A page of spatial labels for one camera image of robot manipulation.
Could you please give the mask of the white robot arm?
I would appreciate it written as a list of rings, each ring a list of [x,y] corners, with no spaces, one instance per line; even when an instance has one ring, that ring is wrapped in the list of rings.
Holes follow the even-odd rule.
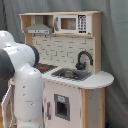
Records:
[[[38,50],[16,43],[8,31],[0,31],[0,78],[12,80],[17,128],[42,128],[42,75],[35,65]]]

